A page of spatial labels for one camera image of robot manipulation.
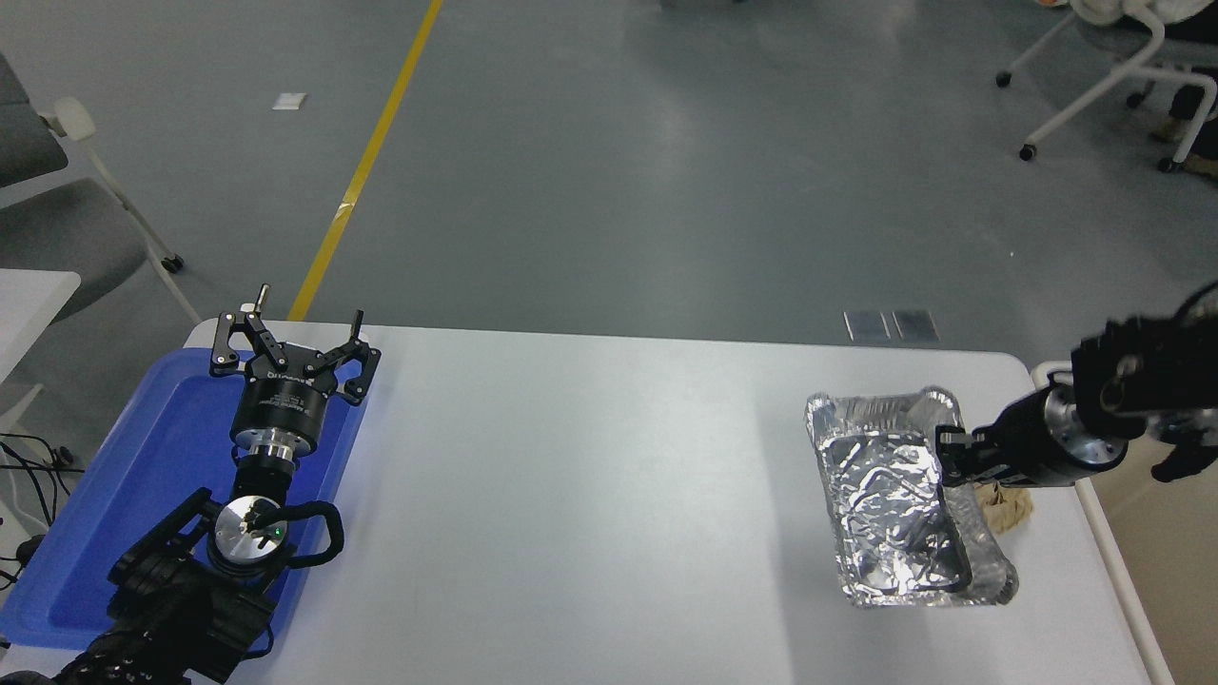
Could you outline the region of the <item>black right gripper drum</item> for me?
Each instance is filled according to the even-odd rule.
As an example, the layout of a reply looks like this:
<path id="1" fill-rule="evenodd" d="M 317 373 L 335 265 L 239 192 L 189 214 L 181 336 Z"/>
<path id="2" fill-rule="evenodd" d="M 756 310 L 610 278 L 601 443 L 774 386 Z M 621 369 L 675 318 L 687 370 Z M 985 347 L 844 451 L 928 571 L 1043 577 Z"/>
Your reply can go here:
<path id="1" fill-rule="evenodd" d="M 989 445 L 983 480 L 1005 488 L 1074 485 L 1074 463 L 1047 427 L 1049 397 L 1039 391 L 1011 403 L 983 430 Z"/>

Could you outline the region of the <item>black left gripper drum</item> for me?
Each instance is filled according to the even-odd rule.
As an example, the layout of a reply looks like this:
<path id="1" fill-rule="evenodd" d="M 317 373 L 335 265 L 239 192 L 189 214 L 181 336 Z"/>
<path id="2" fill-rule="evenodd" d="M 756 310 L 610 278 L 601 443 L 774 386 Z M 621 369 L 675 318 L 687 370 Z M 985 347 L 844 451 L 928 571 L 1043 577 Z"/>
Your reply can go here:
<path id="1" fill-rule="evenodd" d="M 266 356 L 241 364 L 244 392 L 231 421 L 231 441 L 252 442 L 256 435 L 286 431 L 295 442 L 322 438 L 326 403 L 336 391 L 335 371 L 318 360 L 292 362 L 276 371 Z"/>

